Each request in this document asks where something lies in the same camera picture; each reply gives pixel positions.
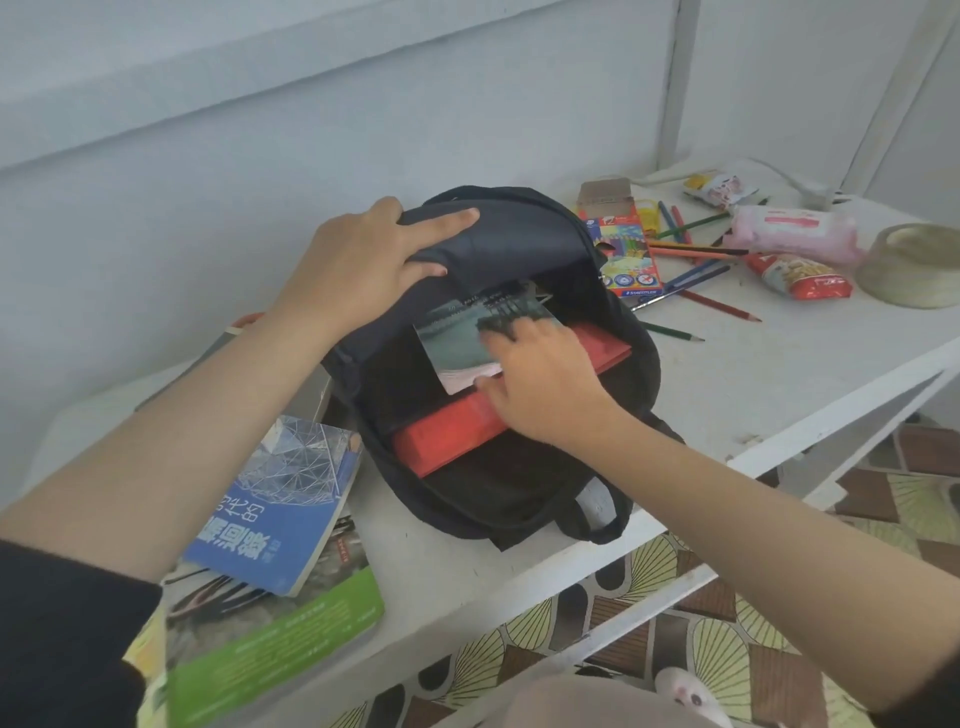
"red book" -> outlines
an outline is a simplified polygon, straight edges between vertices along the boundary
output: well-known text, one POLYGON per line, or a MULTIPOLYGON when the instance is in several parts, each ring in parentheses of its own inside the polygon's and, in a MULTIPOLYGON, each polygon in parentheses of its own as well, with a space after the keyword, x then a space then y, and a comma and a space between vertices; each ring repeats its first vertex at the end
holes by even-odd
MULTIPOLYGON (((571 327, 600 374, 630 356, 630 345, 593 324, 571 327)), ((394 453, 424 477, 507 429, 480 392, 471 392, 394 435, 394 453)))

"blue pencil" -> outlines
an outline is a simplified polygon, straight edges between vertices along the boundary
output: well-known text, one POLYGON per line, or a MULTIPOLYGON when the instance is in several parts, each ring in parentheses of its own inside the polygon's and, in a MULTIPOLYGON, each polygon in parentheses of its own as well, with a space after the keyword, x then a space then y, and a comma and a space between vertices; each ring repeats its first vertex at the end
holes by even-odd
POLYGON ((696 276, 699 276, 701 273, 706 271, 707 268, 710 268, 711 266, 716 265, 719 262, 720 262, 719 260, 714 259, 714 260, 708 260, 706 263, 701 263, 700 265, 695 265, 686 273, 681 273, 676 278, 668 280, 666 283, 664 283, 663 290, 669 291, 671 288, 676 288, 685 280, 690 280, 696 276))
POLYGON ((630 310, 631 310, 631 311, 636 311, 638 308, 644 308, 644 307, 650 305, 651 303, 656 303, 657 301, 662 301, 663 299, 667 298, 668 296, 673 296, 673 294, 675 294, 675 293, 680 293, 681 291, 685 291, 687 288, 692 288, 693 286, 698 285, 699 283, 703 283, 705 280, 710 280, 710 279, 712 279, 712 278, 716 278, 716 277, 719 276, 721 273, 726 273, 726 272, 729 271, 729 270, 730 270, 730 266, 729 266, 729 265, 722 265, 722 266, 720 266, 719 268, 717 268, 716 270, 710 271, 710 272, 707 273, 705 276, 701 276, 700 278, 698 278, 698 279, 696 279, 696 280, 688 280, 688 281, 685 282, 683 285, 678 285, 678 286, 675 286, 675 287, 673 287, 673 288, 667 288, 664 293, 660 294, 660 295, 657 296, 656 298, 650 299, 649 301, 644 301, 643 303, 638 303, 638 304, 635 305, 635 306, 631 306, 630 310))
MULTIPOLYGON (((670 210, 666 208, 666 205, 663 203, 663 200, 657 202, 657 207, 660 208, 660 214, 663 216, 663 221, 666 223, 666 228, 668 230, 674 230, 677 227, 677 223, 674 222, 673 217, 670 215, 670 210)), ((685 243, 684 234, 682 232, 674 232, 673 239, 678 243, 685 243)))

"pink tissue pack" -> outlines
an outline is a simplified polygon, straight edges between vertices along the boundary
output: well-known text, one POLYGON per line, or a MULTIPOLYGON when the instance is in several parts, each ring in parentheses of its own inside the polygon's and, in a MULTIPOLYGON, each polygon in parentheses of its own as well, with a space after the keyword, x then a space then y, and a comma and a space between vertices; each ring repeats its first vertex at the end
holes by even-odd
POLYGON ((837 266, 856 265, 864 255, 856 247, 856 221, 846 212, 757 205, 736 208, 724 246, 791 253, 837 266))

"green pencil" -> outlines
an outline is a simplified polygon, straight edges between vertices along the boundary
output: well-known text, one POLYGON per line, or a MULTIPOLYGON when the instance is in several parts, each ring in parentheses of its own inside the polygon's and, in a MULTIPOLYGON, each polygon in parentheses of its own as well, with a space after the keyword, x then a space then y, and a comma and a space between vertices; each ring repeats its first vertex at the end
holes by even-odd
POLYGON ((680 331, 675 328, 659 327, 656 324, 647 324, 646 322, 641 322, 643 327, 654 333, 661 333, 664 336, 673 336, 675 339, 683 339, 684 341, 707 341, 707 339, 701 339, 699 336, 694 336, 692 333, 687 333, 686 331, 680 331))
POLYGON ((654 240, 662 240, 664 237, 670 237, 680 232, 688 231, 691 228, 699 228, 701 225, 706 225, 707 223, 714 223, 717 220, 725 220, 728 217, 730 217, 729 212, 721 212, 717 215, 710 215, 709 217, 705 217, 703 220, 694 220, 692 223, 681 225, 678 228, 671 228, 668 231, 660 232, 654 237, 654 240))

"left hand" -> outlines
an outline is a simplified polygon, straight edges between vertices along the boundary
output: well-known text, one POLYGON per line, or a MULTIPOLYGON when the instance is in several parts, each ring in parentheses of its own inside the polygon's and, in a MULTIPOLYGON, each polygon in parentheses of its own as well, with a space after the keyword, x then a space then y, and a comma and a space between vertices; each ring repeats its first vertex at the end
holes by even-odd
POLYGON ((401 212, 396 197, 385 197, 366 212, 323 223, 274 310, 322 317, 339 340, 385 313, 418 280, 446 275, 442 265, 408 258, 466 230, 480 217, 479 210, 467 209, 398 225, 401 212))

